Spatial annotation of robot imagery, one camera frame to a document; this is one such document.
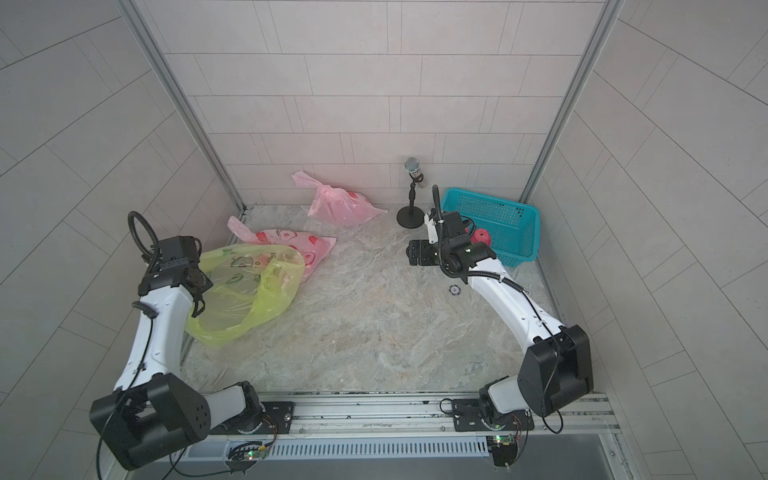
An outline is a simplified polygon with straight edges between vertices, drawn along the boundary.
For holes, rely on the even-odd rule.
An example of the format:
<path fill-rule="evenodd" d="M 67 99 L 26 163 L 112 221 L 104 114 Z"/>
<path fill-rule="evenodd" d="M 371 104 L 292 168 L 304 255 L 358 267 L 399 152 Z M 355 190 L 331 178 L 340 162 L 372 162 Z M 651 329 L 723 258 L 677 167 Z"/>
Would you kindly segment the yellow-green plastic bag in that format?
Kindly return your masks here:
<path fill-rule="evenodd" d="M 289 246 L 233 244 L 202 254 L 199 267 L 213 286 L 205 309 L 185 330 L 210 347 L 222 347 L 281 315 L 293 302 L 305 271 Z"/>

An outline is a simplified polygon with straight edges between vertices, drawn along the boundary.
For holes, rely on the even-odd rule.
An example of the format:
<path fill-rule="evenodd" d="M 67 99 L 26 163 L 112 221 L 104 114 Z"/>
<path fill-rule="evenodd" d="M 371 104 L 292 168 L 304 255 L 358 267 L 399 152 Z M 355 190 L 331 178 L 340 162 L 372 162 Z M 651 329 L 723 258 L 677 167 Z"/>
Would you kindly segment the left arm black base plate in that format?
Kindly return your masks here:
<path fill-rule="evenodd" d="M 277 433 L 288 434 L 293 419 L 293 402 L 266 401 L 261 402 L 261 416 L 256 420 L 247 420 L 244 423 L 236 421 L 235 427 L 231 421 L 212 428 L 211 435 L 274 435 Z"/>

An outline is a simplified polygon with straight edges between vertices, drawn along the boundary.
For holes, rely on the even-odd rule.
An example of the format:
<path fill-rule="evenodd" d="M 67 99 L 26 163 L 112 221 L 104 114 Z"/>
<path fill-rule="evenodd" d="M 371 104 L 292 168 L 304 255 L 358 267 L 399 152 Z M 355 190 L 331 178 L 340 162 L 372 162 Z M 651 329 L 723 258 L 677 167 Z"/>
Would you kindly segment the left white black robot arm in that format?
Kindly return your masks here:
<path fill-rule="evenodd" d="M 202 394 L 179 376 L 185 325 L 205 309 L 212 281 L 192 236 L 159 239 L 138 212 L 129 232 L 146 263 L 132 306 L 139 313 L 129 359 L 111 394 L 92 403 L 100 444 L 133 471 L 208 437 L 215 429 L 256 430 L 265 416 L 249 382 Z"/>

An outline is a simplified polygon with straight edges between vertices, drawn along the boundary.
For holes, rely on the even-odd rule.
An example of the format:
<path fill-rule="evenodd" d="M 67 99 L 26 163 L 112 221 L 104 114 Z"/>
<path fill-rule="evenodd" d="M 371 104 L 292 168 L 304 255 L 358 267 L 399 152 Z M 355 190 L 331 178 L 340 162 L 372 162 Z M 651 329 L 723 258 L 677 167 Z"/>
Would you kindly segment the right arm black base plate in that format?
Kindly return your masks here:
<path fill-rule="evenodd" d="M 486 399 L 452 399 L 446 413 L 457 432 L 526 432 L 535 427 L 526 409 L 500 413 Z"/>

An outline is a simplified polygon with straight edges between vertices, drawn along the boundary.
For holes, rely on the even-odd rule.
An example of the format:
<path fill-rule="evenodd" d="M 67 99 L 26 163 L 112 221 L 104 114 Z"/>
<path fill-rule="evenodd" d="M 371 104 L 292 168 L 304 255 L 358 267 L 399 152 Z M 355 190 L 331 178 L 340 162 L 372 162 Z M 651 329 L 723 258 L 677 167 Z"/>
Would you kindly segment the pink strawberry print plastic bag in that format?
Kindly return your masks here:
<path fill-rule="evenodd" d="M 234 216 L 230 216 L 227 227 L 243 243 L 253 245 L 282 245 L 301 253 L 305 263 L 302 281 L 305 282 L 316 270 L 322 260 L 331 252 L 337 239 L 317 236 L 311 232 L 288 229 L 271 229 L 259 232 L 251 231 Z"/>

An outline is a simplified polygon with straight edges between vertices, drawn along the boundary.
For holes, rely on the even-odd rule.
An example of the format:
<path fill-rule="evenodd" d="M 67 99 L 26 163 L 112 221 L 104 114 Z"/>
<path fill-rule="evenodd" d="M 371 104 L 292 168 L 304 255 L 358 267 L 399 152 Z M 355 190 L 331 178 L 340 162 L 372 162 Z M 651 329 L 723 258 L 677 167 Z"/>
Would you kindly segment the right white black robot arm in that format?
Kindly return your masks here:
<path fill-rule="evenodd" d="M 479 391 L 478 407 L 454 405 L 451 415 L 476 415 L 490 430 L 527 427 L 522 414 L 542 419 L 591 393 L 594 387 L 591 347 L 579 326 L 566 326 L 536 302 L 508 275 L 490 246 L 473 241 L 459 212 L 441 208 L 438 186 L 432 187 L 434 207 L 424 216 L 427 240 L 413 240 L 407 254 L 411 265 L 437 266 L 452 279 L 479 293 L 510 329 L 524 358 L 514 376 L 493 381 Z"/>

